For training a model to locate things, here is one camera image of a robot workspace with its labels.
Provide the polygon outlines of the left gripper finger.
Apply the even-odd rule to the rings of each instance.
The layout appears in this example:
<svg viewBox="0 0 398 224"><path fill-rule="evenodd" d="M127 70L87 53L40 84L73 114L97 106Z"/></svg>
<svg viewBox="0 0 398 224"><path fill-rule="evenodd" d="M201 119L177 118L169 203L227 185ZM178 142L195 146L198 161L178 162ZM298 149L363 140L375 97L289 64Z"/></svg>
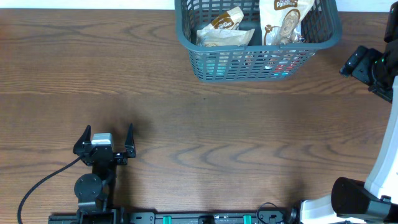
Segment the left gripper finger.
<svg viewBox="0 0 398 224"><path fill-rule="evenodd" d="M91 143L91 126L88 125L79 140L75 143L73 147L73 153L80 156L85 153L86 146Z"/></svg>
<svg viewBox="0 0 398 224"><path fill-rule="evenodd" d="M136 156L136 147L135 147L134 138L133 138L133 127L134 126L131 123L129 125L126 140L124 143L125 153L126 153L127 157L135 157Z"/></svg>

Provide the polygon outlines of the blue multicolour snack pack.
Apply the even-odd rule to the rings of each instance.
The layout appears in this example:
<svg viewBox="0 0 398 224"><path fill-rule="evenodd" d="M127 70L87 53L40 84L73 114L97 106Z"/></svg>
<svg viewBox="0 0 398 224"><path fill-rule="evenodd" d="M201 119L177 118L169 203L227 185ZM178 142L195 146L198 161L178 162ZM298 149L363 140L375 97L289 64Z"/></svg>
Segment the blue multicolour snack pack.
<svg viewBox="0 0 398 224"><path fill-rule="evenodd" d="M273 77L289 77L315 54L314 50L275 50L265 56L264 70Z"/></svg>

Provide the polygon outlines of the beige brown snack bag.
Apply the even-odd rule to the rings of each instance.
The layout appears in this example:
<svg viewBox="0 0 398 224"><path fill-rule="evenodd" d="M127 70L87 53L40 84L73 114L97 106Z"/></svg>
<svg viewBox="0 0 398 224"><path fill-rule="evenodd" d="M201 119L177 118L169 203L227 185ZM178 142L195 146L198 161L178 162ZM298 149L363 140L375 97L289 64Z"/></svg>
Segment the beige brown snack bag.
<svg viewBox="0 0 398 224"><path fill-rule="evenodd" d="M200 47L222 47L248 45L254 34L251 30L202 29L197 31L196 45Z"/></svg>
<svg viewBox="0 0 398 224"><path fill-rule="evenodd" d="M314 0L260 0L262 45L303 42L301 22Z"/></svg>

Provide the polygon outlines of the mint green snack packet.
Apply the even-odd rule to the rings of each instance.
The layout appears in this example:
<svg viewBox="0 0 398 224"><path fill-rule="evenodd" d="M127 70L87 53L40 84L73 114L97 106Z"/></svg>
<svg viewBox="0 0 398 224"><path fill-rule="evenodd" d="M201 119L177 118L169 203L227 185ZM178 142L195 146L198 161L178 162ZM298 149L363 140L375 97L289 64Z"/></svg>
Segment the mint green snack packet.
<svg viewBox="0 0 398 224"><path fill-rule="evenodd" d="M206 76L224 75L227 70L228 56L210 56L205 59L203 64L204 73Z"/></svg>

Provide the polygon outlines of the beige snack bag top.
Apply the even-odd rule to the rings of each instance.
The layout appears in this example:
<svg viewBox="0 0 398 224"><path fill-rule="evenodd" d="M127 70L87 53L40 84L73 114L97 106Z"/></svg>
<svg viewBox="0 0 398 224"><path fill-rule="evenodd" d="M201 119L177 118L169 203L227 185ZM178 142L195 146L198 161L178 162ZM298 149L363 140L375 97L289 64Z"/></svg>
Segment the beige snack bag top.
<svg viewBox="0 0 398 224"><path fill-rule="evenodd" d="M212 20L207 28L236 30L243 17L243 11L239 6L236 6Z"/></svg>

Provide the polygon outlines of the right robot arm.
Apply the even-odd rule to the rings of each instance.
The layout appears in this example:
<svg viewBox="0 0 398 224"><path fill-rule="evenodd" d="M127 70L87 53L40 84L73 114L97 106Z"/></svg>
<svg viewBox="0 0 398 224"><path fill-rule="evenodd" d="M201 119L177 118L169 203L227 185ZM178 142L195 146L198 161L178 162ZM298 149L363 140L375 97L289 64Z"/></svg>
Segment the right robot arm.
<svg viewBox="0 0 398 224"><path fill-rule="evenodd" d="M397 223L397 3L389 10L383 52L359 46L340 69L391 103L376 163L364 182L338 178L331 194L292 207L287 223Z"/></svg>

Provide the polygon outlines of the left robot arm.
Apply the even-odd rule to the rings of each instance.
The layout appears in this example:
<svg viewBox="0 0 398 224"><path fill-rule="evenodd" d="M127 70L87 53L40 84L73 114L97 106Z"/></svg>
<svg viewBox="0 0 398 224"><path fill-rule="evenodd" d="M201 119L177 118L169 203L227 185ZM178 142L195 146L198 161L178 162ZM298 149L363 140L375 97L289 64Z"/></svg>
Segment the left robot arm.
<svg viewBox="0 0 398 224"><path fill-rule="evenodd" d="M114 206L117 167L127 165L129 158L136 156L133 125L129 125L125 151L113 151L113 136L110 133L91 135L87 126L73 147L91 172L78 178L74 193L78 199L78 223L129 223L129 215L122 207Z"/></svg>

